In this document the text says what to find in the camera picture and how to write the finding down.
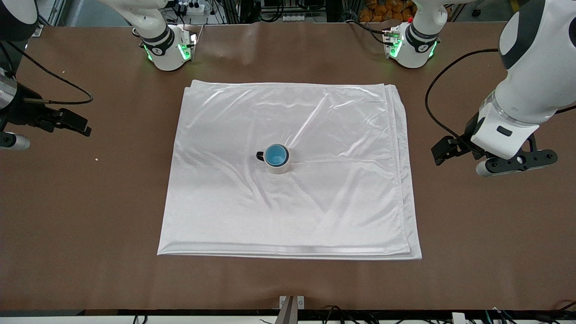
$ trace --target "folded white sheet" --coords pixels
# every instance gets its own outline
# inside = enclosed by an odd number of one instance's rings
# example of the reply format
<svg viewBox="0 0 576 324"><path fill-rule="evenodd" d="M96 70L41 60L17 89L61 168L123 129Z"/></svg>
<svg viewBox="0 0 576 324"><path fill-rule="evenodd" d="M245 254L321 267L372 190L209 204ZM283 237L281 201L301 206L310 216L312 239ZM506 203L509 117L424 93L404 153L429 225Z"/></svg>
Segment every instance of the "folded white sheet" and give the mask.
<svg viewBox="0 0 576 324"><path fill-rule="evenodd" d="M290 169L256 159L290 148ZM421 259L393 85L186 88L158 254Z"/></svg>

